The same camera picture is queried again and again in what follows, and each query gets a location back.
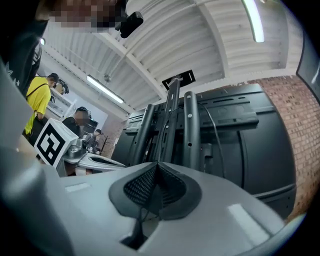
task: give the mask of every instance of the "ceiling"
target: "ceiling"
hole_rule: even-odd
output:
[[[108,114],[125,120],[147,104],[164,102],[162,81],[193,70],[195,93],[257,78],[296,73],[303,32],[281,4],[256,0],[265,42],[253,39],[240,0],[129,0],[127,13],[144,23],[127,39],[110,28],[84,33],[50,21],[41,65],[57,73],[72,91]],[[123,98],[120,104],[86,82],[91,75]]]

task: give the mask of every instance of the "white wall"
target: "white wall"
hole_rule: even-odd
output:
[[[107,113],[101,111],[99,108],[90,104],[89,102],[87,102],[86,100],[84,100],[83,98],[81,98],[80,96],[78,96],[72,91],[69,91],[68,94],[64,94],[63,96],[65,96],[68,100],[72,102],[76,100],[76,103],[75,103],[76,108],[85,107],[87,110],[91,111],[92,119],[98,122],[98,126],[96,127],[97,129],[101,129],[102,126],[105,124],[106,119],[108,117]]]

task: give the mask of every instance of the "red brick wall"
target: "red brick wall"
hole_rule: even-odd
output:
[[[108,136],[108,139],[102,151],[102,156],[111,158],[115,149],[115,141],[120,137],[125,124],[126,121],[121,121],[119,118],[111,114],[108,115],[101,129],[103,134],[105,136]]]
[[[263,87],[289,133],[297,185],[290,220],[307,211],[320,183],[320,106],[297,76],[252,80],[248,84]]]

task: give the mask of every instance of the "yellow shirt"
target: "yellow shirt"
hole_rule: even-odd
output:
[[[45,77],[36,76],[32,80],[26,95],[28,96],[30,93],[32,93],[36,88],[38,88],[42,84],[48,84],[47,79]],[[43,115],[46,113],[46,108],[50,101],[50,98],[51,98],[51,92],[50,92],[49,85],[41,86],[29,97],[27,97],[28,104],[33,109],[33,114],[24,128],[26,134],[31,133],[32,126],[34,124],[34,120],[36,117],[36,112],[39,112]]]

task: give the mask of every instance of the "white box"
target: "white box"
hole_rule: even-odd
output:
[[[78,136],[62,122],[50,118],[37,138],[34,148],[47,165],[56,168],[61,157],[76,143],[77,138]]]

